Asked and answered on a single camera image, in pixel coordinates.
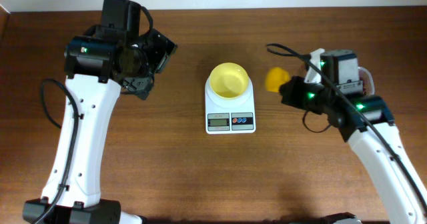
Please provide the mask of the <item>yellow measuring scoop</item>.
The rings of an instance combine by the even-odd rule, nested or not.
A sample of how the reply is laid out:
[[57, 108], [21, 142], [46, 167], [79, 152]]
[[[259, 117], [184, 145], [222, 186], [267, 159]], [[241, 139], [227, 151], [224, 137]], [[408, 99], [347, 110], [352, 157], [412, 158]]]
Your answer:
[[271, 68], [265, 80], [265, 88], [269, 92], [278, 93], [280, 87], [290, 80], [290, 74], [281, 67]]

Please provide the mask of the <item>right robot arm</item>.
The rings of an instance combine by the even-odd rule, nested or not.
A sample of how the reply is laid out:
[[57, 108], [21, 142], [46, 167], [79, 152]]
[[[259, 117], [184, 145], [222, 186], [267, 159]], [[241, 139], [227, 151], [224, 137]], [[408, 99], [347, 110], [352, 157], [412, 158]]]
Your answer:
[[282, 103], [327, 116], [368, 172], [391, 223], [425, 223], [426, 188], [404, 150], [391, 110], [383, 98], [367, 93], [356, 54], [327, 51], [314, 61], [291, 49], [286, 54], [302, 60], [307, 74], [320, 80], [293, 76], [280, 87]]

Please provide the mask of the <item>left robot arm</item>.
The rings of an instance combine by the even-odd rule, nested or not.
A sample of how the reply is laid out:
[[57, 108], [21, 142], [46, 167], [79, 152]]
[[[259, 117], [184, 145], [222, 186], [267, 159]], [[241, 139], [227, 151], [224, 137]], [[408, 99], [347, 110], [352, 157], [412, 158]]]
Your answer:
[[145, 223], [101, 198], [100, 174], [109, 121], [122, 95], [146, 100], [177, 45], [153, 26], [149, 11], [130, 0], [104, 0], [101, 22], [65, 48], [66, 96], [49, 178], [38, 199], [25, 202], [28, 223]]

